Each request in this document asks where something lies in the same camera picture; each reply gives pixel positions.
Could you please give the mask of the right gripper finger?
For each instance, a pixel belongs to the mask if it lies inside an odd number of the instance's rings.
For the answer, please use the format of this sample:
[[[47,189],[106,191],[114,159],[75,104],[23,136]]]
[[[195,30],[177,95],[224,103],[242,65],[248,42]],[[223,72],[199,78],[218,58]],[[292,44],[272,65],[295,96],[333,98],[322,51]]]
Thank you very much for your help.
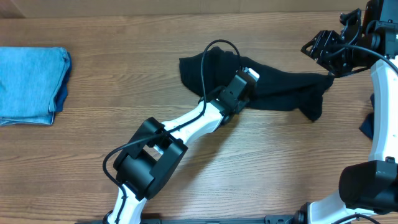
[[[358,39],[361,36],[361,13],[362,10],[355,9],[347,14],[340,14],[340,22],[344,25],[340,35],[342,39]]]
[[[307,42],[302,48],[301,52],[310,58],[317,60],[320,57],[320,52],[324,48],[326,42],[326,30],[321,30],[312,40]]]

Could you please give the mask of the black garment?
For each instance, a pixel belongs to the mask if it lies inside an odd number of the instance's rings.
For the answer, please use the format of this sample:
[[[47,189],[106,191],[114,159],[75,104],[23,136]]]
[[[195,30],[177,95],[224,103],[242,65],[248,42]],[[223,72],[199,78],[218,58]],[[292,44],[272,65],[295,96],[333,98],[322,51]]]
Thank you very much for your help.
[[[242,66],[259,74],[257,85],[245,107],[276,111],[298,109],[311,121],[318,120],[322,115],[323,94],[334,81],[332,75],[283,72],[219,47],[207,51],[203,65],[202,56],[198,54],[179,59],[181,81],[195,94],[203,96],[203,91],[206,91],[208,100],[215,99],[218,94],[210,96],[210,93],[226,88],[239,69],[238,62],[241,62]]]

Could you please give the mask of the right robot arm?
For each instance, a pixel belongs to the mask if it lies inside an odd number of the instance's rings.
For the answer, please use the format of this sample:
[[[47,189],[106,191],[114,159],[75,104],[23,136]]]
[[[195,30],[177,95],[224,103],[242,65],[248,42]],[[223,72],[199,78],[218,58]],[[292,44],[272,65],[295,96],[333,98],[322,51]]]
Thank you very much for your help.
[[[397,0],[341,14],[340,34],[320,31],[301,51],[337,78],[370,70],[373,143],[368,161],[346,167],[338,190],[306,203],[289,223],[349,223],[397,211]]]

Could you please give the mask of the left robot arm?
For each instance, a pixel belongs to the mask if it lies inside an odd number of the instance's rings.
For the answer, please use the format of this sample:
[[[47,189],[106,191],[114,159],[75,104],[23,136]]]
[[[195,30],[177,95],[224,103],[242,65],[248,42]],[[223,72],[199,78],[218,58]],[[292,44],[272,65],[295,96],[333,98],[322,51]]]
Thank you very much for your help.
[[[188,145],[238,114],[258,80],[253,69],[238,70],[228,86],[214,89],[187,114],[162,123],[145,120],[114,161],[118,198],[103,223],[140,223],[144,205],[169,181]]]

